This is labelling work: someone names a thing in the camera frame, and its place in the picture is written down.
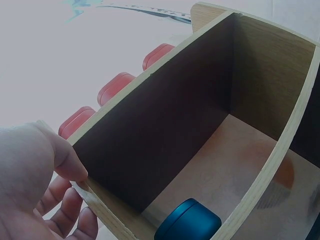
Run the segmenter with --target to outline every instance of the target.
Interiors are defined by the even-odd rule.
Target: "curved wooden side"
[[[318,73],[320,64],[320,47],[316,47],[313,59],[302,87],[300,96],[295,104],[292,114],[277,142],[271,155],[264,164],[261,172],[256,177],[255,181],[242,198],[239,205],[234,209],[232,214],[223,223],[217,233],[211,240],[229,240],[237,232],[240,226],[244,223],[251,211],[254,209],[259,199],[267,189],[269,183],[273,179],[278,170],[284,156],[286,155],[290,144],[296,134],[301,119],[307,107],[313,85]]]

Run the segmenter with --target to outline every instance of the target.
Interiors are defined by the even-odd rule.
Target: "wooden panel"
[[[277,140],[305,82],[315,45],[237,14],[231,114]]]
[[[226,10],[218,7],[208,7],[202,4],[195,4],[191,8],[191,23],[193,32],[198,31],[204,25],[223,14]]]
[[[133,81],[141,84],[89,119],[74,143],[89,176],[134,209],[143,211],[227,116],[233,21],[224,13],[148,68]]]

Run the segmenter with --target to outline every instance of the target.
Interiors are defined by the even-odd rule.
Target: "plywood edge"
[[[203,7],[208,7],[208,8],[222,9],[222,10],[225,10],[225,11],[228,11],[228,12],[233,12],[233,13],[236,13],[236,14],[241,14],[241,15],[250,17],[250,18],[252,18],[252,19],[259,20],[259,21],[264,22],[264,23],[266,23],[266,24],[273,25],[273,26],[275,26],[275,27],[277,27],[277,28],[279,28],[279,29],[282,29],[282,30],[285,30],[285,31],[287,31],[287,32],[289,32],[289,33],[292,33],[292,34],[294,34],[294,35],[296,35],[296,36],[298,36],[298,37],[300,37],[300,38],[302,38],[302,39],[304,39],[304,40],[306,40],[306,41],[309,41],[309,42],[311,42],[312,44],[320,47],[320,42],[314,41],[314,40],[312,40],[312,39],[310,39],[310,38],[308,38],[308,37],[306,37],[306,36],[304,36],[304,35],[296,32],[296,31],[294,31],[294,30],[292,30],[292,29],[290,29],[290,28],[284,27],[284,26],[282,26],[282,25],[280,25],[280,24],[277,24],[277,23],[275,23],[275,22],[272,22],[272,21],[270,21],[270,20],[267,20],[267,19],[264,19],[264,18],[255,16],[255,15],[252,15],[252,14],[248,14],[248,13],[245,13],[245,12],[242,12],[242,11],[239,11],[239,10],[227,8],[227,7],[224,7],[224,6],[215,5],[215,4],[212,4],[212,3],[206,3],[206,2],[202,2],[202,1],[200,1],[200,2],[196,3],[195,5],[193,5],[192,8],[191,8],[191,12],[194,12],[194,11],[195,11],[195,9],[197,8],[197,5],[203,6]],[[191,22],[192,22],[192,21],[197,21],[197,19],[193,19],[193,18],[192,18],[192,15],[191,15]]]
[[[229,240],[247,219],[273,179],[296,134],[307,107],[320,64],[320,47],[316,47],[301,93],[290,118],[269,158],[238,206],[211,240]]]
[[[136,238],[139,240],[150,240],[154,237],[157,228],[142,216],[141,213],[134,210],[91,178],[86,182],[97,197],[100,198],[108,209],[124,224],[127,229],[129,229],[129,231],[133,233]]]
[[[135,235],[119,220],[119,218],[101,201],[87,181],[80,183],[71,182],[71,184],[94,214],[118,239],[138,240],[138,238],[136,238]]]
[[[153,73],[155,73],[159,68],[161,68],[165,63],[170,61],[175,55],[183,51],[187,46],[193,43],[196,39],[201,37],[215,25],[223,21],[232,15],[233,12],[226,11],[219,17],[214,19],[212,22],[201,28],[199,31],[194,33],[192,36],[184,40],[181,44],[176,46],[168,54],[158,60],[155,64],[149,67],[146,71],[135,78],[131,83],[124,87],[120,92],[118,92],[109,102],[107,102],[102,108],[99,109],[88,121],[86,121],[80,128],[78,128],[69,138],[68,142],[74,145],[79,139],[86,134],[100,119],[102,119],[111,109],[113,109],[122,99],[124,99],[130,92],[137,88],[141,83],[143,83],[147,78],[149,78]]]

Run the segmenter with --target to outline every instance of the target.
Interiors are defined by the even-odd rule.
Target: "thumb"
[[[49,139],[52,145],[56,173],[70,181],[81,182],[86,180],[88,172],[70,143],[52,132],[41,122],[35,123],[35,127]]]

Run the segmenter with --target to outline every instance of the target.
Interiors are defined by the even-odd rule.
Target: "blue cap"
[[[198,203],[193,198],[189,198],[181,203],[166,219],[161,223],[158,230],[154,234],[154,240],[162,240],[167,231],[175,224],[175,222],[193,205]]]
[[[154,240],[210,240],[221,225],[217,215],[190,198],[163,221]]]

